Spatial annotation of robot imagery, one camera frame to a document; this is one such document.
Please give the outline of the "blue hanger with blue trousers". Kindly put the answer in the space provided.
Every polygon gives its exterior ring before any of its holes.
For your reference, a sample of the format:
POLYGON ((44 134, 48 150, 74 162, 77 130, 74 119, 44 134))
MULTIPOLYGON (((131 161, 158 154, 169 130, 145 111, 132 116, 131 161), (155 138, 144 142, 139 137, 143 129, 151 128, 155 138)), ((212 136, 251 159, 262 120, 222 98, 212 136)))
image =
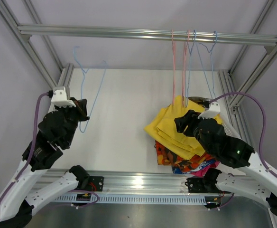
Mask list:
POLYGON ((193 31, 193 43, 189 46, 189 42, 187 42, 187 50, 188 50, 188 74, 186 76, 186 84, 185 84, 185 106, 188 106, 188 98, 189 98, 189 88, 190 88, 190 77, 191 77, 191 68, 192 68, 192 54, 196 41, 196 30, 193 31))

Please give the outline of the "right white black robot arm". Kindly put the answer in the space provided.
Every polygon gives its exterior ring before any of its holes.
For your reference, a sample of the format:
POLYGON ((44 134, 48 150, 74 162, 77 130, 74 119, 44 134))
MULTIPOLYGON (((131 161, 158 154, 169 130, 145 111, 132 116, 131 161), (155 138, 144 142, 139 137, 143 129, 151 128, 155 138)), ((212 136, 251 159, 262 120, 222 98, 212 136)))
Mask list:
POLYGON ((210 168, 203 177, 206 191, 239 194, 266 206, 277 216, 277 176, 265 167, 250 145, 242 139, 228 136, 215 119, 199 118, 199 113, 193 110, 175 118, 174 122, 178 133, 194 137, 208 154, 223 165, 238 169, 256 181, 248 184, 221 170, 210 168))

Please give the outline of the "white plastic basket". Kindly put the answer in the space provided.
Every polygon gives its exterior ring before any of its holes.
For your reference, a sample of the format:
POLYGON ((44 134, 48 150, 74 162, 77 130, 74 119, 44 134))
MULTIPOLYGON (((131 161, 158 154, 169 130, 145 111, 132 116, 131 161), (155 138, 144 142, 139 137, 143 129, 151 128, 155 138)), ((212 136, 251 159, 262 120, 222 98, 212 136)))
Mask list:
POLYGON ((232 137, 241 139, 240 134, 235 130, 235 128, 232 126, 232 124, 229 122, 229 120, 224 118, 223 116, 221 116, 221 119, 222 119, 222 125, 225 129, 225 133, 228 136, 232 136, 232 137))

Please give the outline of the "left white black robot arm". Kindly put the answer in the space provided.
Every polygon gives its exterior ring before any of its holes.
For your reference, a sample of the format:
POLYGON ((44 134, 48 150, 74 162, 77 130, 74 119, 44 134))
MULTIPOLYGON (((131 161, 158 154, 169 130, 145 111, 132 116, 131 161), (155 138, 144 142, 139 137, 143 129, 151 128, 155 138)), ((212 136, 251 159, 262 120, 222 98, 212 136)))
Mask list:
POLYGON ((69 192, 78 192, 76 209, 97 203, 99 187, 81 166, 72 166, 58 180, 32 191, 37 181, 69 149, 80 122, 88 121, 87 100, 71 98, 55 105, 41 123, 34 123, 33 139, 22 155, 17 171, 0 194, 0 228, 24 228, 42 208, 69 192))

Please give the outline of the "orange camouflage trousers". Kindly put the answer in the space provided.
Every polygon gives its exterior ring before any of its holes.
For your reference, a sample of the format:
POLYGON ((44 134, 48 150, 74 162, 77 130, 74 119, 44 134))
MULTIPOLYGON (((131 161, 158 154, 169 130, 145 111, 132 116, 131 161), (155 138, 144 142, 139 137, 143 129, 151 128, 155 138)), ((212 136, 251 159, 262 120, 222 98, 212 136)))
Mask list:
POLYGON ((214 159, 207 153, 204 153, 202 156, 194 155, 191 159, 186 160, 176 153, 170 151, 168 148, 160 144, 159 142, 155 141, 155 146, 157 153, 157 164, 159 166, 170 166, 176 167, 180 165, 189 165, 190 163, 202 163, 203 161, 207 161, 210 159, 214 159))

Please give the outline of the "green camouflage trousers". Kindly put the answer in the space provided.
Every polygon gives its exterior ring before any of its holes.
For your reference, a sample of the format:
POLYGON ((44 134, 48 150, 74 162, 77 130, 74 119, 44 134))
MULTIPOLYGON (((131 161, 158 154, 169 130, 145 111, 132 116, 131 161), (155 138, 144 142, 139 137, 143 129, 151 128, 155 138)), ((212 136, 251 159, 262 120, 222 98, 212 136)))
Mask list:
POLYGON ((209 108, 211 100, 209 98, 198 97, 198 96, 190 96, 189 100, 195 102, 198 105, 201 105, 204 108, 209 108))

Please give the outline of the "pink trousers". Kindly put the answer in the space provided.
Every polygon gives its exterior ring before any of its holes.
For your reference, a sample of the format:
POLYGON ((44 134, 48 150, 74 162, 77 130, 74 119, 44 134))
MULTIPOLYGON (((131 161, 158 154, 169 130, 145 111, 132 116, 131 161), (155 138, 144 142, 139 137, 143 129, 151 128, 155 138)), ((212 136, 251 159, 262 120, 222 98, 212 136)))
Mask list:
POLYGON ((203 177, 210 168, 216 168, 216 167, 218 167, 219 164, 220 164, 220 162, 216 161, 215 163, 206 166, 202 170, 190 171, 190 174, 194 175, 194 176, 197 176, 197 177, 203 177))

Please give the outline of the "pink hanger with camouflage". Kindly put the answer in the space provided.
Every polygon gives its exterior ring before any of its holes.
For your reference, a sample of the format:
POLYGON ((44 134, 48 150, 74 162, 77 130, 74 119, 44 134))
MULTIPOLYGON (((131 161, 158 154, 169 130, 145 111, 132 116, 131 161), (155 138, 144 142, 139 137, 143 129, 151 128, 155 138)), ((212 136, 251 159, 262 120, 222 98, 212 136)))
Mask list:
POLYGON ((173 53, 173 93, 172 93, 172 105, 175 101, 175 41, 174 41, 174 30, 171 30, 171 40, 172 40, 172 53, 173 53))

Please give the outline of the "blue white patterned trousers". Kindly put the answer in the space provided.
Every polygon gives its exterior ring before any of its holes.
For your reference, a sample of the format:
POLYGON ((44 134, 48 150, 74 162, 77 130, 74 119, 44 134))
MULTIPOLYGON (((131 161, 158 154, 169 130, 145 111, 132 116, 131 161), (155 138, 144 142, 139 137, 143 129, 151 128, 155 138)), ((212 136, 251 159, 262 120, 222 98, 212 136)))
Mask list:
POLYGON ((176 167, 172 167, 172 172, 174 174, 190 174, 190 171, 199 171, 205 168, 206 166, 215 163, 217 160, 210 159, 207 161, 203 161, 202 163, 190 163, 189 165, 180 165, 176 167))

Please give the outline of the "pink wire hanger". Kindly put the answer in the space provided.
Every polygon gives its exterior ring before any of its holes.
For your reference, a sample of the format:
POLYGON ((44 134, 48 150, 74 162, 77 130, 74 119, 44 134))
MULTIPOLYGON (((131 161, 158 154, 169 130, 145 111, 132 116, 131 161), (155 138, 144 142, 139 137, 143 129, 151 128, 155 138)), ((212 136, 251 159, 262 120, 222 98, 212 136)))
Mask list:
POLYGON ((190 38, 190 30, 187 31, 187 38, 185 42, 183 43, 183 68, 182 68, 182 105, 183 107, 186 107, 187 101, 186 101, 186 85, 187 85, 187 77, 186 77, 186 71, 187 71, 187 57, 189 53, 189 38, 190 38))

